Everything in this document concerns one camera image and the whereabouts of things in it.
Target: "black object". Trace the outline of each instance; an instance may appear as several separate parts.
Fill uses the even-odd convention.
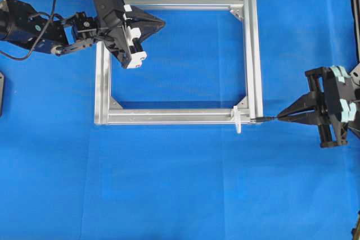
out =
[[[5,76],[0,73],[0,116],[2,114],[2,97],[4,93]]]
[[[126,68],[133,53],[142,52],[141,42],[164,27],[165,22],[137,7],[131,11],[125,10],[124,0],[94,0],[97,11],[97,21],[100,26],[99,35],[110,37],[105,41],[107,49]],[[141,37],[133,39],[133,45],[126,42],[127,27],[139,28]]]
[[[359,28],[359,20],[360,20],[360,0],[351,0],[351,7],[353,11],[354,17],[354,32],[355,32],[355,39],[357,45],[357,58],[359,61],[360,56],[360,28]]]
[[[93,0],[97,17],[77,12],[64,19],[52,12],[37,12],[31,5],[17,0],[0,2],[0,40],[11,42],[28,49],[25,57],[17,58],[0,51],[14,59],[24,60],[32,51],[53,53],[58,56],[76,52],[104,41],[107,49],[127,68],[138,52],[143,52],[141,42],[164,27],[165,22],[137,7],[125,5],[124,0]],[[74,44],[69,44],[64,28],[72,27]],[[133,37],[132,29],[138,28],[141,35]]]
[[[343,146],[347,142],[348,122],[342,119],[343,107],[340,99],[349,106],[356,100],[353,83],[345,70],[339,67],[320,67],[305,72],[310,92],[301,96],[288,108],[278,114],[280,121],[316,125],[321,147]],[[332,140],[332,125],[336,140]]]
[[[24,49],[31,49],[40,31],[46,24],[46,19],[29,15],[37,13],[30,5],[18,0],[2,0],[0,2],[0,38]],[[35,51],[50,53],[52,47],[68,45],[64,27],[60,21],[49,25]]]

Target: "blue tabletop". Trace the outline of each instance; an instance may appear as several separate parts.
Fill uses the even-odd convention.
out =
[[[52,0],[22,0],[50,12]],[[92,0],[56,11],[95,16]],[[231,107],[245,95],[241,24],[227,12],[156,11],[141,69],[113,59],[125,107]],[[357,63],[350,0],[258,0],[264,112],[308,91],[304,72]],[[7,43],[16,56],[26,51]],[[95,126],[95,49],[0,57],[0,239],[350,239],[360,144],[317,128]]]

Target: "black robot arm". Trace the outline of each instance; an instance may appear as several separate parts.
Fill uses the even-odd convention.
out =
[[[141,9],[125,4],[124,0],[93,0],[97,17],[77,12],[64,19],[55,13],[37,12],[30,4],[18,0],[0,2],[0,40],[29,50],[57,56],[73,53],[103,41],[107,49],[121,62],[123,68],[142,65],[147,57],[141,43],[164,27],[165,22]],[[74,43],[69,44],[64,28],[71,27]]]

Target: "aluminum frame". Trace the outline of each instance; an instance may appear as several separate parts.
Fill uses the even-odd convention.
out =
[[[111,54],[103,42],[96,48],[94,122],[128,124],[253,124],[263,116],[257,0],[124,0],[143,10],[229,10],[243,23],[246,96],[233,108],[123,109],[111,96]]]

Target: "white plastic part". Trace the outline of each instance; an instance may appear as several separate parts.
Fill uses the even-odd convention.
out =
[[[129,4],[124,5],[124,9],[125,9],[126,12],[133,11],[133,10],[131,9],[131,6],[130,6]]]
[[[147,57],[146,52],[137,52],[131,54],[131,62],[129,63],[127,69],[136,69],[137,67],[141,67],[142,61]]]
[[[235,105],[232,109],[232,114],[233,114],[233,120],[235,123],[235,128],[236,128],[236,133],[240,134],[241,133],[241,114],[240,111],[237,109],[237,105]]]
[[[349,121],[355,120],[355,114],[356,114],[356,105],[354,102],[351,102],[350,104],[347,103],[346,100],[340,99],[341,107],[343,111],[341,112],[341,122],[347,123]]]
[[[128,26],[126,28],[126,39],[129,44],[129,46],[134,46],[133,39],[141,37],[141,31],[140,28],[131,28]]]

